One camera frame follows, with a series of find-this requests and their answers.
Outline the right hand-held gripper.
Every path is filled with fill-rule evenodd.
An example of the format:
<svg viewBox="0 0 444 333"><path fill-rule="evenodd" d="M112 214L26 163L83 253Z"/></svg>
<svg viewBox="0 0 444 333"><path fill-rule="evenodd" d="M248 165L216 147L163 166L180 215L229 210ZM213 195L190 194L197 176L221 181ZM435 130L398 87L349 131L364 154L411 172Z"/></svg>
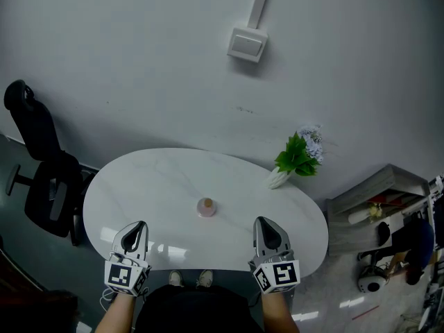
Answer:
<svg viewBox="0 0 444 333"><path fill-rule="evenodd" d="M299 261L290 250L288 234L276 222L255 219L253 246L256 256L248 264L261 294L290 291L300 284Z"/></svg>

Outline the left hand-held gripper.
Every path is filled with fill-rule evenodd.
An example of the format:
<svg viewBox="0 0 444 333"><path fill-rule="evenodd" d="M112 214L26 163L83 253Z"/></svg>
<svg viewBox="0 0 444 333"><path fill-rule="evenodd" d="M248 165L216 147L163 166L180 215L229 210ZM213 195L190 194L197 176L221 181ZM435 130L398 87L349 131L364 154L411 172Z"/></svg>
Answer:
<svg viewBox="0 0 444 333"><path fill-rule="evenodd" d="M137 221L120 230L105 261L104 283L115 293L142 295L151 266L146 261L148 226Z"/></svg>

